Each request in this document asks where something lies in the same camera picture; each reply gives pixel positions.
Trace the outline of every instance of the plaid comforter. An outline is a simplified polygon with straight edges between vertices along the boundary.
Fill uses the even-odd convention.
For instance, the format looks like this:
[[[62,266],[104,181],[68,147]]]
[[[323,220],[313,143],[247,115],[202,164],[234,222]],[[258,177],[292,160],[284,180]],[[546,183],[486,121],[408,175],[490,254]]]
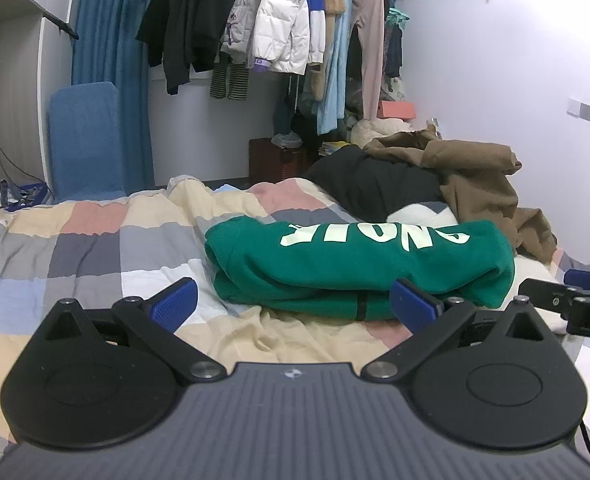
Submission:
[[[0,386],[59,298],[108,308],[124,296],[148,298],[182,276],[197,282],[199,301],[176,334],[228,370],[242,360],[347,361],[359,370],[410,336],[392,320],[350,322],[223,303],[213,290],[204,236],[212,225],[239,215],[303,226],[356,221],[303,179],[213,193],[184,176],[166,190],[111,202],[0,210]],[[577,266],[558,251],[546,272],[560,280]],[[590,361],[587,347],[576,347],[574,358]],[[585,368],[588,375],[590,365]],[[9,445],[0,409],[0,457]]]

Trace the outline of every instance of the hanging clothes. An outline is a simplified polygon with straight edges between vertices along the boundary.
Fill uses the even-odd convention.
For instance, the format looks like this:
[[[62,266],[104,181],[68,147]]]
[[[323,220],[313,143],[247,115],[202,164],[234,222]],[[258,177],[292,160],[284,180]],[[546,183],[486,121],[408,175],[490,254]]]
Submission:
[[[320,65],[324,59],[326,44],[326,20],[324,0],[306,0],[309,6],[309,58],[308,64]]]
[[[262,0],[259,3],[251,47],[255,70],[304,75],[309,47],[306,0]]]
[[[346,0],[324,0],[324,12],[326,22],[326,39],[322,66],[320,70],[313,71],[310,75],[310,88],[315,101],[324,98],[326,88],[326,65],[328,64],[329,53],[335,32],[335,17],[346,11]]]
[[[326,91],[317,108],[317,134],[327,134],[337,128],[337,120],[344,118],[346,100],[346,55],[348,53],[351,11],[335,17],[335,31],[326,66]]]
[[[164,38],[168,25],[168,0],[150,0],[135,39],[149,46],[149,66],[162,64]]]
[[[377,117],[384,50],[384,0],[353,0],[351,30],[357,27],[361,44],[361,98],[364,119]]]
[[[391,30],[384,66],[386,77],[399,77],[399,69],[402,67],[402,29],[397,25]]]
[[[392,32],[392,25],[387,27],[386,18],[389,15],[390,0],[384,0],[384,12],[382,13],[381,19],[384,23],[384,48],[383,54],[386,58],[387,52],[387,33]],[[361,44],[360,38],[357,32],[357,28],[352,28],[351,39],[348,44],[348,57],[346,61],[346,75],[357,81],[361,81]]]
[[[137,39],[148,43],[152,51],[150,66],[163,58],[169,94],[177,94],[178,86],[190,81],[191,65],[195,72],[213,69],[233,1],[152,0]]]
[[[228,97],[235,101],[245,101],[248,95],[248,68],[245,64],[231,63],[226,52],[219,53],[219,60],[213,67],[211,76],[211,97]]]
[[[221,38],[221,51],[230,54],[234,63],[248,61],[250,42],[260,1],[235,0],[232,9],[230,9],[224,35]]]
[[[310,46],[307,1],[235,0],[221,39],[233,62],[303,75]]]

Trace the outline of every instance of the pink pants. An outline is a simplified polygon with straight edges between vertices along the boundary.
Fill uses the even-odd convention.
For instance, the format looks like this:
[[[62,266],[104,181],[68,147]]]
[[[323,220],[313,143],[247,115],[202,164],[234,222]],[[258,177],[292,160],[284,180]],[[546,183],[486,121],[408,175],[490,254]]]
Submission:
[[[384,50],[384,0],[353,0],[351,28],[361,44],[361,99],[364,119],[377,117]]]

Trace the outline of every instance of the folded green sweatshirt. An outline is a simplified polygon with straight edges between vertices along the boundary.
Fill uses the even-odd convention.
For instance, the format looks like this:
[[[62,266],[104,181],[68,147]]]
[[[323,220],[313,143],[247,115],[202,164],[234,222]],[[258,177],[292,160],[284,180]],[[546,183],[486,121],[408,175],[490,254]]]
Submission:
[[[489,221],[432,229],[406,224],[262,224],[240,216],[206,232],[225,301],[318,316],[390,319],[398,278],[436,296],[499,307],[515,273],[506,237]]]

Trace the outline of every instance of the pink box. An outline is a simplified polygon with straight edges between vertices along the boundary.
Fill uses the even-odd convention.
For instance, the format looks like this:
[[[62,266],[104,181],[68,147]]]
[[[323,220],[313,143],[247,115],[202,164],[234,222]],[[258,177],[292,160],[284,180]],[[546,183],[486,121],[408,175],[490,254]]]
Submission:
[[[377,117],[380,119],[397,118],[403,120],[415,119],[415,105],[406,101],[380,101],[377,107]]]

